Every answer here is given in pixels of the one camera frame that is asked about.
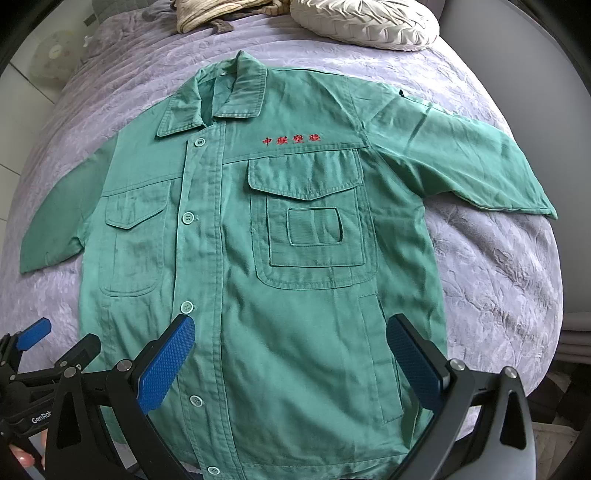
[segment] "white pillow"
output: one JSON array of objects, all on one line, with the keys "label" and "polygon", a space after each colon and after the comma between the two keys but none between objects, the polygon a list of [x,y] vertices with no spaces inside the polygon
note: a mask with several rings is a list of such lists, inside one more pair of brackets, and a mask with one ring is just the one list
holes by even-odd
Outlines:
[{"label": "white pillow", "polygon": [[324,37],[390,50],[422,50],[439,23],[415,0],[291,0],[291,16]]}]

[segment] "fingernail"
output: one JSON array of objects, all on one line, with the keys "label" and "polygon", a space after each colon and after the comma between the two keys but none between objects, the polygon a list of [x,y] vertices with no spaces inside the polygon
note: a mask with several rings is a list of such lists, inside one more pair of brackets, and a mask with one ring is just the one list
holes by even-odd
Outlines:
[{"label": "fingernail", "polygon": [[33,457],[31,455],[28,454],[17,454],[17,459],[19,461],[19,463],[27,468],[29,466],[32,466],[35,462],[33,460]]}]

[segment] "bed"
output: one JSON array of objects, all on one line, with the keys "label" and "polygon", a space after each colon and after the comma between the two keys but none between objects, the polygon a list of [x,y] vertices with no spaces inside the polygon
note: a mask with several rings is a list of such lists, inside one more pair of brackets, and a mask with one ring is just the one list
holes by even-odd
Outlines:
[{"label": "bed", "polygon": [[[301,66],[401,86],[411,95],[507,132],[502,114],[458,55],[439,38],[415,53],[318,37],[289,15],[256,15],[213,35],[176,33],[168,0],[108,18],[87,47],[23,169],[8,219],[0,268],[0,331],[45,316],[53,331],[23,357],[47,368],[77,341],[82,257],[20,275],[22,236],[46,194],[74,166],[140,112],[172,94],[200,67],[246,50],[270,66]],[[562,285],[554,235],[542,216],[482,212],[451,194],[426,201],[447,313],[448,357],[498,372],[513,365],[529,394],[556,350]],[[460,436],[476,421],[471,411]]]}]

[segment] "chinese characters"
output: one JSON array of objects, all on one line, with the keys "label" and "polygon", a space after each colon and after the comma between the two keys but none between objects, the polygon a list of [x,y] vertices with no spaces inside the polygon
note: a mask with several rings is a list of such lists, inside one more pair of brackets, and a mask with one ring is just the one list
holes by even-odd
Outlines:
[{"label": "chinese characters", "polygon": [[[311,134],[309,136],[309,141],[310,142],[319,142],[321,141],[320,139],[320,135],[318,134]],[[266,139],[264,139],[262,141],[267,147],[273,143],[273,139],[266,137]],[[275,145],[286,145],[289,143],[306,143],[304,140],[304,136],[303,135],[294,135],[293,139],[291,140],[291,142],[288,140],[287,136],[285,137],[278,137],[277,140],[275,140]]]}]

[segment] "side pocket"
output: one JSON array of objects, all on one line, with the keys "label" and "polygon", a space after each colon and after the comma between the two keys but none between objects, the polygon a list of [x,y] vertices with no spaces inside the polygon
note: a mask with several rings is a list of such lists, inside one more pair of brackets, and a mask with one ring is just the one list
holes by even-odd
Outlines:
[{"label": "side pocket", "polygon": [[359,308],[374,363],[379,403],[384,423],[387,423],[403,414],[397,364],[386,341],[386,320],[378,296],[371,294],[360,297]]}]

